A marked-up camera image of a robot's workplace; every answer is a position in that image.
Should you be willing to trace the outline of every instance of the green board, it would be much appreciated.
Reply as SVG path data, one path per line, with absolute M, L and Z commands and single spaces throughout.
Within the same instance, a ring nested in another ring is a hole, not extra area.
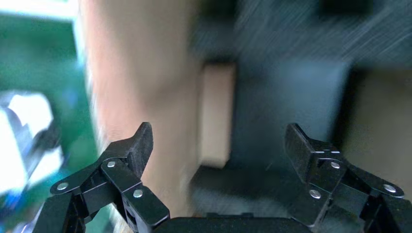
M 28 210 L 45 200 L 51 184 L 97 159 L 85 71 L 77 59 L 72 30 L 71 22 L 0 16 L 0 91 L 43 93 L 60 126 L 63 152 L 69 156 L 58 174 L 24 194 L 24 206 L 6 221 L 6 228 L 21 217 L 27 220 Z

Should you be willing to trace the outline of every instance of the metal rivet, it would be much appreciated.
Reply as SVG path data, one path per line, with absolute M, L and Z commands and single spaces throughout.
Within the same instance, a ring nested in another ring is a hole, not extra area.
M 107 166 L 108 167 L 114 167 L 115 164 L 116 164 L 116 162 L 111 161 L 111 162 L 107 163 Z
M 384 184 L 383 187 L 384 187 L 388 192 L 396 193 L 396 189 L 395 189 L 392 185 Z
M 135 198 L 140 198 L 141 196 L 143 196 L 143 191 L 142 191 L 142 190 L 136 189 L 136 190 L 133 192 L 133 197 L 135 197 Z
M 336 169 L 341 168 L 341 166 L 340 166 L 338 163 L 335 163 L 335 162 L 330 163 L 330 165 L 331 165 L 333 168 L 336 168 Z
M 63 182 L 57 186 L 57 190 L 64 190 L 68 187 L 69 183 Z
M 318 191 L 316 191 L 316 190 L 311 190 L 311 191 L 309 191 L 309 194 L 313 197 L 313 198 L 316 198 L 316 199 L 320 199 L 321 198 L 321 194 L 318 192 Z

